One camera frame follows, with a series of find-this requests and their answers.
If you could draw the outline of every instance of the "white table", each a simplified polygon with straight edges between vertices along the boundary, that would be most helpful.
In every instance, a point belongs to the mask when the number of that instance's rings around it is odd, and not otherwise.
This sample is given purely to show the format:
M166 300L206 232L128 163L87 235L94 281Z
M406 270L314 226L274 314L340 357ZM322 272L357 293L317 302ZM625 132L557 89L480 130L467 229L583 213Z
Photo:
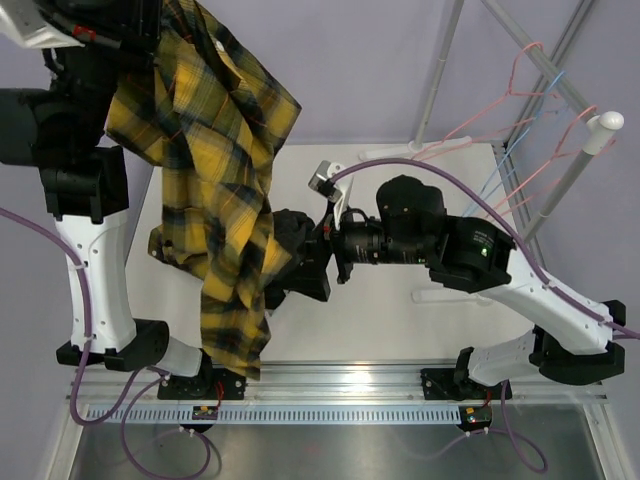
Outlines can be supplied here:
M307 187L321 160L351 165L363 150L379 145L290 146L279 154L270 199L274 210L304 211L319 220L325 200ZM492 147L478 144L432 160L478 189L495 168ZM378 216L377 188L406 173L439 187L451 214L461 214L468 199L446 181L408 167L369 169L356 176L350 204ZM504 198L500 188L491 204ZM154 172L127 263L129 301L134 317L165 320L176 338L200 346L201 282L147 254L151 229L160 224L161 175ZM337 271L329 271L332 294L319 303L291 294L269 320L273 338L263 361L383 361L444 360L468 346L486 347L518 337L531 328L520 315L499 304L412 302L411 292L436 287L419 266L356 265L351 281L339 286Z

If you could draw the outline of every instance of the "gray floor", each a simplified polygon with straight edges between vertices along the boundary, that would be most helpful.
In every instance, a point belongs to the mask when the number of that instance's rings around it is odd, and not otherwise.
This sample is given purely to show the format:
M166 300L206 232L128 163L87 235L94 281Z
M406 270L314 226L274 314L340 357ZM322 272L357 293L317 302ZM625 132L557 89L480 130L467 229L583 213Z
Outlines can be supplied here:
M572 407L510 408L515 429L534 440L550 464L546 479L603 479L584 418ZM197 471L203 447L183 436L155 443L167 425L129 425L127 440L145 467L164 477ZM222 455L221 480L234 479L538 479L502 436L472 438L436 460L461 433L454 426L215 426L208 436ZM208 474L218 470L213 458ZM119 425L85 429L70 480L146 477L125 459Z

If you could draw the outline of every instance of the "black mounting plate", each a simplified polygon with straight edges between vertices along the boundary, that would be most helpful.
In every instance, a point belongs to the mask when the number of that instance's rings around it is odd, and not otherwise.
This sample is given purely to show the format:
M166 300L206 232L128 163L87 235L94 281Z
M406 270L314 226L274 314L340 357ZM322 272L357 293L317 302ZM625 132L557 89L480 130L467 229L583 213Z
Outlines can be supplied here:
M188 382L190 379L171 376L167 385L160 385L158 400L218 400L216 385L220 383L224 390L223 401L244 400L244 390L247 379L226 368L213 367L211 382L208 390L202 395L193 395L193 389Z
M454 400L462 402L464 400L486 400L489 392L491 398L497 400L502 393L502 385L485 387L470 380L464 381L461 388L454 382L456 369L451 368L424 368L420 371L422 391L425 400ZM506 399L513 397L511 385L507 386Z

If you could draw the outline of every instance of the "table surface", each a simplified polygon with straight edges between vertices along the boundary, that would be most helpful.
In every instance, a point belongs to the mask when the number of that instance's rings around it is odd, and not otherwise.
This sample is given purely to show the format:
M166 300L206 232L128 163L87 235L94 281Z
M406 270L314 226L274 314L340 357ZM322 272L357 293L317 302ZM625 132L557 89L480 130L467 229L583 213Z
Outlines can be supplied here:
M321 160L352 165L357 154L380 145L287 146L278 155L269 196L274 210L289 208L320 219L325 200L307 187ZM432 164L478 191L495 168L489 144L449 152ZM161 222L161 175L156 169L145 198L128 259L129 302L135 318L165 320L174 337L200 346L201 282L147 254L149 232ZM410 167L381 167L356 175L350 205L378 216L377 188L408 174L439 187L449 214L460 215L467 197L445 180ZM499 188L490 204L504 198ZM462 348L488 347L522 335L532 324L507 307L481 305L473 297L433 284L420 266L356 265L351 281L337 285L333 262L328 275L332 294L320 303L291 294L269 319L272 340L263 361L433 361L455 359ZM423 291L422 302L412 292Z

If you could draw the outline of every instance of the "plaid cloth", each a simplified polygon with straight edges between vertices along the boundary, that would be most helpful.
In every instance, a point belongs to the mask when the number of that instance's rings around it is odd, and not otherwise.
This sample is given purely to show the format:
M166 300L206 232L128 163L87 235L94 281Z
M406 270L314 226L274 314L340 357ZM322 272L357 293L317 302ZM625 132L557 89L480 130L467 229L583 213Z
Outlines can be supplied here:
M259 378L264 288L292 259L274 235L272 164L300 105L194 0L165 0L156 68L120 79L108 135L162 167L149 253L204 281L204 350Z

